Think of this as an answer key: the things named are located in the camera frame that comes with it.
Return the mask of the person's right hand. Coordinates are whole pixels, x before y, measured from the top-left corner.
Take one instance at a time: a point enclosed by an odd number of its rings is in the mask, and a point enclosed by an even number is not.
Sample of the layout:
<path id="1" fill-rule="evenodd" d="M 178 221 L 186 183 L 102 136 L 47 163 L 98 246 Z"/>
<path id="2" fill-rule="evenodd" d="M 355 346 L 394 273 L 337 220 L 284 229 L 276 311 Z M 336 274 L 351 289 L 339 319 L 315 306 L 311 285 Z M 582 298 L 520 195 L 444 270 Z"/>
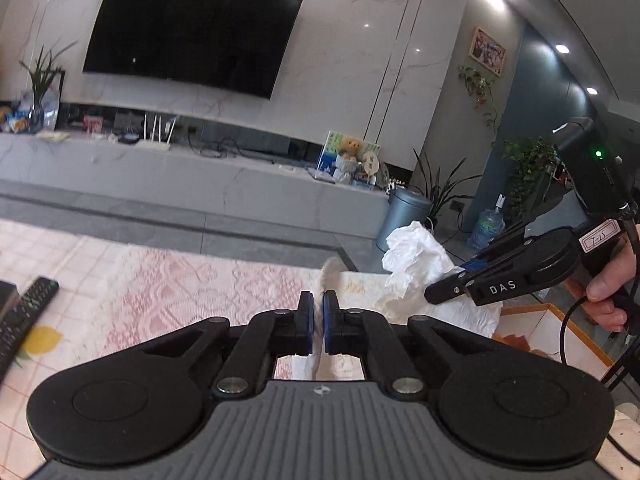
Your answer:
<path id="1" fill-rule="evenodd" d="M 618 242 L 611 261 L 588 285 L 582 285 L 572 278 L 568 278 L 564 284 L 575 299 L 587 298 L 582 308 L 593 322 L 609 332 L 620 333 L 624 329 L 627 315 L 614 306 L 611 297 L 631 281 L 635 273 L 636 257 L 628 236 L 624 235 Z"/>

